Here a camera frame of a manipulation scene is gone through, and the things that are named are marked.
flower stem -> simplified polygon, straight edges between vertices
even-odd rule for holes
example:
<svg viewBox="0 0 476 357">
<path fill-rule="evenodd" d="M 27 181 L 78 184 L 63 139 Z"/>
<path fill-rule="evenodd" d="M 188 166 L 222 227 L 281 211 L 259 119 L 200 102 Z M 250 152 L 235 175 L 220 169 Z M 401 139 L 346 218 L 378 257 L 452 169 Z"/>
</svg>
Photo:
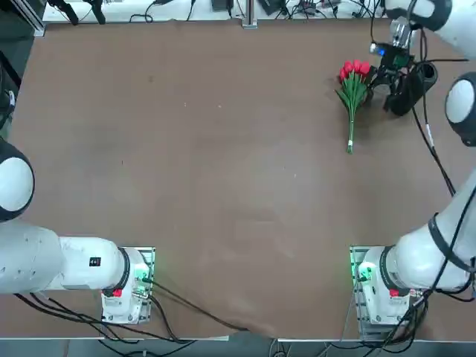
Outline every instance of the flower stem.
<svg viewBox="0 0 476 357">
<path fill-rule="evenodd" d="M 347 142 L 347 152 L 352 154 L 354 151 L 354 111 L 349 112 L 349 141 Z"/>
</svg>

brown table surface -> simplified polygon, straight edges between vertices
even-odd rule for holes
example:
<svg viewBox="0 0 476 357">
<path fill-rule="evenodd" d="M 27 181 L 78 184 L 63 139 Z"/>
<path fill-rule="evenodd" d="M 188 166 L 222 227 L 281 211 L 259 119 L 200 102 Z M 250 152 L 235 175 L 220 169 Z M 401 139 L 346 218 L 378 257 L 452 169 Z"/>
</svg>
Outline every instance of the brown table surface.
<svg viewBox="0 0 476 357">
<path fill-rule="evenodd" d="M 387 39 L 388 22 L 375 36 Z M 369 22 L 359 20 L 50 26 L 34 42 L 11 138 L 36 173 L 23 219 L 154 245 L 163 284 L 252 331 L 339 339 L 350 245 L 395 243 L 449 202 L 411 117 L 384 113 L 382 96 L 358 114 L 355 153 L 346 153 L 335 75 L 348 59 L 377 64 L 369 41 Z M 457 56 L 433 36 L 429 46 L 429 57 Z M 443 105 L 470 68 L 439 64 L 428 94 L 457 185 L 475 160 Z M 100 308 L 96 292 L 54 296 Z M 180 336 L 231 333 L 163 304 Z M 14 297 L 1 297 L 0 309 L 4 337 L 97 336 Z M 419 338 L 475 340 L 475 318 L 476 309 L 435 296 Z M 355 314 L 350 325 L 346 338 L 357 338 Z M 143 328 L 165 335 L 157 315 Z"/>
</svg>

floor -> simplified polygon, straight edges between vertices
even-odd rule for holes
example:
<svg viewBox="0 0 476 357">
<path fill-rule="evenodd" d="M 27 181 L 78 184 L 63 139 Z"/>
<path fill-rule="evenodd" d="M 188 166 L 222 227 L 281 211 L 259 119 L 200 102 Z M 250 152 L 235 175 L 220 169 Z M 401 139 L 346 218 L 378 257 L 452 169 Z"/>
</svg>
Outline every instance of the floor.
<svg viewBox="0 0 476 357">
<path fill-rule="evenodd" d="M 16 16 L 0 12 L 0 33 L 14 34 L 10 38 L 0 38 L 0 49 L 7 55 L 13 67 L 22 76 L 33 42 L 28 26 Z M 271 339 L 251 333 L 239 333 L 225 341 L 199 341 L 192 347 L 177 352 L 175 356 L 266 356 L 269 352 Z M 112 345 L 121 353 L 132 350 L 150 349 L 154 353 L 168 353 L 176 348 L 168 342 L 142 341 L 137 345 L 124 345 L 115 343 Z M 321 342 L 293 343 L 289 356 L 317 356 L 324 348 Z M 30 357 L 41 350 L 44 356 L 49 357 L 106 357 L 114 356 L 115 353 L 102 347 L 95 340 L 0 340 L 0 351 L 4 357 Z M 419 356 L 423 353 L 427 356 L 470 356 L 476 351 L 474 344 L 447 344 L 447 343 L 415 343 L 404 356 Z M 331 349 L 328 356 L 362 356 L 366 350 L 336 350 Z"/>
</svg>

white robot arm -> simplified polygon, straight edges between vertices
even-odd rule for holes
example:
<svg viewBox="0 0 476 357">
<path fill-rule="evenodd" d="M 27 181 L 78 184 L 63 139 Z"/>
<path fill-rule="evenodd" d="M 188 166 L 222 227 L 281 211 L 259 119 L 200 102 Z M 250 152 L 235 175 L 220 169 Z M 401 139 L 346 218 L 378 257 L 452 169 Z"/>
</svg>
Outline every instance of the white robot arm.
<svg viewBox="0 0 476 357">
<path fill-rule="evenodd" d="M 476 6 L 467 0 L 385 0 L 391 18 L 405 17 L 432 30 L 468 59 L 476 58 Z M 459 77 L 446 97 L 451 128 L 469 147 L 476 146 L 476 73 Z M 476 187 L 476 170 L 450 205 L 396 245 L 372 247 L 359 266 L 359 277 L 372 324 L 398 324 L 409 307 L 410 289 L 430 289 L 448 257 L 438 289 L 454 291 L 474 272 L 476 207 L 469 205 L 452 250 L 449 249 L 463 208 Z"/>
<path fill-rule="evenodd" d="M 30 204 L 34 175 L 27 158 L 0 138 L 0 294 L 102 290 L 103 319 L 145 322 L 151 270 L 135 248 L 96 237 L 58 237 L 15 219 Z"/>
</svg>

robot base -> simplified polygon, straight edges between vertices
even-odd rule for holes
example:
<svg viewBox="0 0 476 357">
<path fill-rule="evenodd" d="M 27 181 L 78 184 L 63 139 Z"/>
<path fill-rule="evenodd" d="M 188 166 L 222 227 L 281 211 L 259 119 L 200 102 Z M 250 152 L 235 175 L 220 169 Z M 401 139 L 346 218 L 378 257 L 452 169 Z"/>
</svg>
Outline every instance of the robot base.
<svg viewBox="0 0 476 357">
<path fill-rule="evenodd" d="M 154 278 L 155 248 L 123 248 L 131 263 L 129 279 L 120 294 L 108 297 L 101 293 L 102 319 L 113 324 L 142 324 L 150 321 L 152 286 L 141 279 Z"/>
<path fill-rule="evenodd" d="M 363 341 L 386 338 L 410 303 L 410 295 L 392 296 L 396 293 L 383 283 L 379 269 L 383 249 L 380 246 L 350 248 L 358 329 Z"/>
</svg>

